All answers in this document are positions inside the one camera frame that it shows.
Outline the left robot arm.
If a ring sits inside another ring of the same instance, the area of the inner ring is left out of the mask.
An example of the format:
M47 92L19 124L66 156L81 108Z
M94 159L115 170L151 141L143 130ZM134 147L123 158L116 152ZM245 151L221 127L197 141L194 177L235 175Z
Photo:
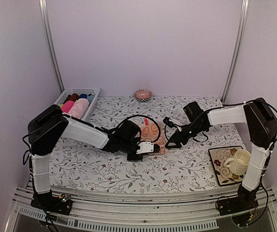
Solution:
M45 213L69 215L71 196L54 196L51 189L51 154L62 140L80 142L104 152L127 154L129 160L141 160L151 143L140 137L140 127L130 120L113 129L94 126L74 116L67 115L57 105L51 105L28 124L23 138L29 148L29 171L32 178L31 206Z

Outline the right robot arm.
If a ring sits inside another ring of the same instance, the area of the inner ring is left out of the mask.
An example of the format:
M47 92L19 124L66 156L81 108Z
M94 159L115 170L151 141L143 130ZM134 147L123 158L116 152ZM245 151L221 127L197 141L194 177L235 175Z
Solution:
M277 110L263 98L256 98L205 111L194 101L184 107L184 112L190 121L189 124L179 126L168 117L163 120L165 125L176 128L167 140L167 149L181 148L189 139L213 126L247 125L251 142L249 167L238 187L237 196L219 198L216 201L216 209L224 216L257 207L256 193L263 187L263 175L277 142Z

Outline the orange patterned towel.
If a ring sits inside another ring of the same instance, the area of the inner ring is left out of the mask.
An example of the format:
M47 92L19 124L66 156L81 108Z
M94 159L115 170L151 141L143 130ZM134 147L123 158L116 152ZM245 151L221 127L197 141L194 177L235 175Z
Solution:
M168 152L168 149L165 148L167 143L167 139L164 135L164 123L163 122L156 122L160 128L160 137L159 136L159 129L157 125L152 122L150 119L144 118L141 128L141 137L144 141L155 141L157 138L158 140L155 142L156 144L160 145L160 151L158 154L164 155Z

